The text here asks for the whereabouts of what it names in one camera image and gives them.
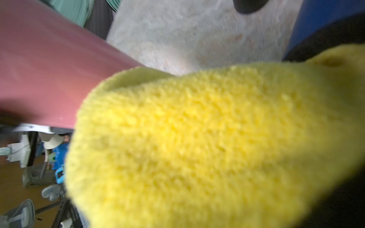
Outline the yellow grey cleaning cloth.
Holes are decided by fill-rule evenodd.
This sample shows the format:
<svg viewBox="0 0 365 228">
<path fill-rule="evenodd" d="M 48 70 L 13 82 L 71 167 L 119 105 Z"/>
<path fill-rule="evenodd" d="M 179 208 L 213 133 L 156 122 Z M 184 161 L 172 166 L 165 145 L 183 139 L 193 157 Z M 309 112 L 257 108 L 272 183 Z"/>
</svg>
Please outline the yellow grey cleaning cloth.
<svg viewBox="0 0 365 228">
<path fill-rule="evenodd" d="M 94 88 L 65 185 L 92 228 L 362 228 L 365 46 Z"/>
</svg>

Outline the pink thermos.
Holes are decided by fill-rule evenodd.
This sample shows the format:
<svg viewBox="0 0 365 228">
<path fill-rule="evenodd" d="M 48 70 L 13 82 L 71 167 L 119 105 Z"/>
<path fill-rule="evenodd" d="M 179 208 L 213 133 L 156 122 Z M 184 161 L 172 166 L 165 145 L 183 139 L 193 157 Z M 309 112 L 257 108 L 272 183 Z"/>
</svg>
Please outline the pink thermos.
<svg viewBox="0 0 365 228">
<path fill-rule="evenodd" d="M 39 1 L 1 1 L 1 111 L 72 129 L 87 94 L 139 63 Z"/>
</svg>

